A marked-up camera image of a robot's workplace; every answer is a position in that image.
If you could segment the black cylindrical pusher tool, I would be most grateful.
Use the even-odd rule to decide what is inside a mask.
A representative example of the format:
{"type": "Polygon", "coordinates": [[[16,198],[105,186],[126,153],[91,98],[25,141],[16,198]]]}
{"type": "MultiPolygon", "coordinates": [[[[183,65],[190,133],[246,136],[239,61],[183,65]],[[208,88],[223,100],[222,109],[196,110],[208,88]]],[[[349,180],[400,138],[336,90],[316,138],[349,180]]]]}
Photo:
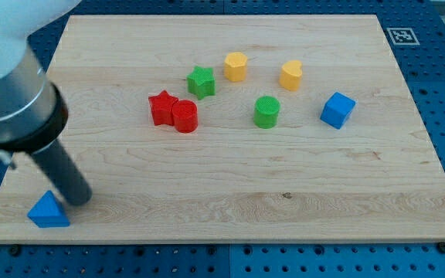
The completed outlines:
{"type": "Polygon", "coordinates": [[[68,204],[84,205],[91,199],[91,187],[58,139],[30,157],[68,204]]]}

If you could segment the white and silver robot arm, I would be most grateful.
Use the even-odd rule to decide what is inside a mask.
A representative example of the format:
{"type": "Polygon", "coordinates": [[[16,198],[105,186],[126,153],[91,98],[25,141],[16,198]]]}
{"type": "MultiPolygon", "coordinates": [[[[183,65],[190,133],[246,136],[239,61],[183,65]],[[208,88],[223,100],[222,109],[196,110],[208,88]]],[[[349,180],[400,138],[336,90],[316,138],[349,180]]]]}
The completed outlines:
{"type": "Polygon", "coordinates": [[[0,161],[30,156],[71,205],[92,190],[59,142],[68,109],[46,75],[28,37],[75,8],[80,0],[0,0],[0,161]]]}

